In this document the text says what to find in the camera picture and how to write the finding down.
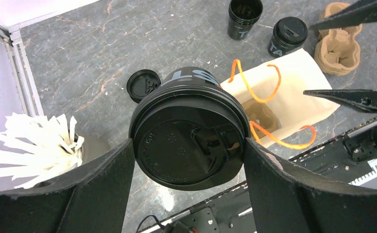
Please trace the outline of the paper takeout bag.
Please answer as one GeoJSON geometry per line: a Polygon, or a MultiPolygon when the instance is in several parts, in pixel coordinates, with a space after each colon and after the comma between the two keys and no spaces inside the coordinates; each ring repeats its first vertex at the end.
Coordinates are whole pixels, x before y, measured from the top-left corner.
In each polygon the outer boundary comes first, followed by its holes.
{"type": "Polygon", "coordinates": [[[331,89],[317,63],[304,49],[247,71],[242,70],[240,60],[236,59],[231,77],[221,87],[241,104],[254,99],[272,110],[281,125],[272,133],[248,120],[252,137],[264,147],[277,143],[295,150],[308,148],[316,138],[313,125],[339,108],[332,101],[303,94],[305,90],[331,89]]]}

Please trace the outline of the single cardboard cup carrier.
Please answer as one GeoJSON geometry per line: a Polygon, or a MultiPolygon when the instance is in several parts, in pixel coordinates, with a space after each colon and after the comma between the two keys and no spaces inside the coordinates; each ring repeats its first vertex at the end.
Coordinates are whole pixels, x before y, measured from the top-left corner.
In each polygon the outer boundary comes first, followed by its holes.
{"type": "Polygon", "coordinates": [[[266,131],[272,133],[281,127],[277,117],[266,104],[250,99],[242,103],[242,107],[248,119],[258,123],[266,131]]]}

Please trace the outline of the black cup lid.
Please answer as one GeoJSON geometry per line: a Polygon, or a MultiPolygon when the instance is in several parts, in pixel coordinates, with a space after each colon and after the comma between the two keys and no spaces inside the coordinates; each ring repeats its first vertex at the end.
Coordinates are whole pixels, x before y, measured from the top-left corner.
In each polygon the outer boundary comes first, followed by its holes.
{"type": "Polygon", "coordinates": [[[129,128],[140,169],[156,183],[182,191],[235,178],[249,136],[242,105],[212,85],[157,89],[136,106],[129,128]]]}
{"type": "Polygon", "coordinates": [[[275,24],[273,36],[279,44],[296,48],[306,41],[308,28],[297,17],[284,17],[275,24]]]}

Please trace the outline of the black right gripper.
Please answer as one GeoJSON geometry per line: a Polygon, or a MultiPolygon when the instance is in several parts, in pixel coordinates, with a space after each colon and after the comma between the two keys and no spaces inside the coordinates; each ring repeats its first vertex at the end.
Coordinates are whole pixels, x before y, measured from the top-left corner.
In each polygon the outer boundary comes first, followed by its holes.
{"type": "MultiPolygon", "coordinates": [[[[338,13],[332,14],[309,28],[335,29],[377,22],[377,0],[359,0],[338,13]]],[[[324,98],[357,112],[377,113],[377,91],[367,89],[305,90],[304,95],[324,98]]]]}

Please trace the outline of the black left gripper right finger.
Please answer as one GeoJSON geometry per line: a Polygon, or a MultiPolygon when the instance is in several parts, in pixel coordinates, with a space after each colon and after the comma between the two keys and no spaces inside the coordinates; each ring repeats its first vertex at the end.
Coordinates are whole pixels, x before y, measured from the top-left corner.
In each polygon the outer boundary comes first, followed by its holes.
{"type": "Polygon", "coordinates": [[[246,138],[244,169],[259,233],[377,233],[377,190],[309,171],[246,138]]]}

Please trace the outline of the single black coffee cup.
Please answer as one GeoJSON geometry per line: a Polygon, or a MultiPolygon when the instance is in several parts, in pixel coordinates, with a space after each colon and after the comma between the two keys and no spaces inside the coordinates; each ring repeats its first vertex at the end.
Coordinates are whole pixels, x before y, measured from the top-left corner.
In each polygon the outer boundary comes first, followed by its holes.
{"type": "Polygon", "coordinates": [[[287,46],[280,44],[278,39],[272,36],[268,44],[267,51],[272,57],[278,58],[287,55],[288,53],[293,51],[293,48],[289,48],[287,46]]]}

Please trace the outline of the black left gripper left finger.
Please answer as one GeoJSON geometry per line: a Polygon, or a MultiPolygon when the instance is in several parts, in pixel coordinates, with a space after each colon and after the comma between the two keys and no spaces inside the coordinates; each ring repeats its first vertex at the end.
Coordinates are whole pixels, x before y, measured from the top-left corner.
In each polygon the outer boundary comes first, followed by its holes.
{"type": "Polygon", "coordinates": [[[0,233],[119,233],[135,167],[133,141],[35,187],[0,192],[0,233]]]}

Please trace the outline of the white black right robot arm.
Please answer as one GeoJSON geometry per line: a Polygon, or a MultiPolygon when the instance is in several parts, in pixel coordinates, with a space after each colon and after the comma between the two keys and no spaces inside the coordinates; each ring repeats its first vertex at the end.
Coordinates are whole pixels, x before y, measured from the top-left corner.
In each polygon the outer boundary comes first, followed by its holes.
{"type": "MultiPolygon", "coordinates": [[[[335,29],[377,22],[377,0],[359,0],[342,11],[317,21],[313,30],[335,29]]],[[[304,95],[319,97],[354,109],[357,112],[377,113],[377,90],[332,89],[305,90],[304,95]]],[[[377,126],[349,137],[343,142],[351,160],[364,162],[377,158],[377,126]]]]}

